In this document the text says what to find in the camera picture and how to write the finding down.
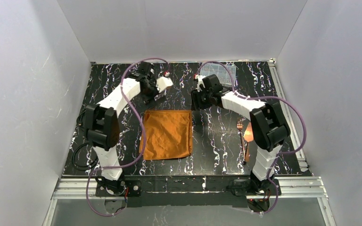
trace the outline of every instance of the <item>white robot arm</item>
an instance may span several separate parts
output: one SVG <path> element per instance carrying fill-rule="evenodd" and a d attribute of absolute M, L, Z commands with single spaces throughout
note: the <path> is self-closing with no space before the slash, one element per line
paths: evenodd
<path fill-rule="evenodd" d="M 232 110 L 252 123 L 254 140 L 258 145 L 256 163 L 251 172 L 251 189 L 266 190 L 267 178 L 274 174 L 274 161 L 290 129 L 279 103 L 267 104 L 256 100 L 242 99 L 224 88 L 216 75 L 195 76 L 197 89 L 191 91 L 192 109 L 206 109 L 213 105 Z"/>
<path fill-rule="evenodd" d="M 167 77 L 154 77 L 153 64 L 142 62 L 137 71 L 123 81 L 123 92 L 129 100 L 141 95 L 145 104 L 155 105 L 155 96 L 170 88 L 173 82 Z M 121 94 L 120 86 L 97 105 L 89 105 L 85 111 L 84 136 L 93 145 L 101 167 L 119 166 L 116 144 L 119 139 L 117 118 L 127 102 Z M 118 180 L 122 169 L 102 171 L 108 180 Z"/>

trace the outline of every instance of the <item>orange cloth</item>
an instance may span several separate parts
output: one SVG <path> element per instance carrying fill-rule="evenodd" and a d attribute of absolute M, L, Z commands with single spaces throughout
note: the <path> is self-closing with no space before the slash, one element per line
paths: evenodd
<path fill-rule="evenodd" d="M 144 160 L 183 158 L 192 153 L 192 111 L 147 110 Z M 142 151 L 143 137 L 140 142 Z"/>

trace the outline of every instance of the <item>fork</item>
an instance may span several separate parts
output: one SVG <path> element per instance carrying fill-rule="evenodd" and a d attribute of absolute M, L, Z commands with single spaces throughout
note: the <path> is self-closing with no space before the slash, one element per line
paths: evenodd
<path fill-rule="evenodd" d="M 246 165 L 246 161 L 245 161 L 245 145 L 244 145 L 243 138 L 242 138 L 242 129 L 243 129 L 242 120 L 238 120 L 237 129 L 239 130 L 239 136 L 241 137 L 242 150 L 244 152 L 243 164 Z"/>

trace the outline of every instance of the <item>transparent box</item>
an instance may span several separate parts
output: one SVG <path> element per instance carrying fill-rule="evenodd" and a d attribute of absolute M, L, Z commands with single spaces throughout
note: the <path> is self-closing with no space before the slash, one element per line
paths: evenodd
<path fill-rule="evenodd" d="M 232 76 L 232 79 L 234 80 L 234 84 L 235 84 L 237 67 L 235 65 L 225 65 L 225 66 L 231 72 L 231 76 Z M 217 75 L 220 83 L 223 86 L 226 86 L 226 87 L 232 86 L 230 75 L 227 73 L 227 71 L 224 69 L 223 66 L 221 66 L 219 64 L 207 63 L 200 70 L 200 75 L 208 76 L 208 75 L 212 75 L 212 74 Z"/>

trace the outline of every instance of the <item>white enclosure wall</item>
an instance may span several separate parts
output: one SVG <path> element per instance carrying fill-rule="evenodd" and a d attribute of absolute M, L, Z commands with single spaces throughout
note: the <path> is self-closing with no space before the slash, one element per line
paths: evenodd
<path fill-rule="evenodd" d="M 0 0 L 0 226 L 38 226 L 90 64 L 56 0 Z"/>
<path fill-rule="evenodd" d="M 277 62 L 336 223 L 362 225 L 362 1 L 308 0 Z"/>
<path fill-rule="evenodd" d="M 270 59 L 306 0 L 58 0 L 90 61 Z"/>

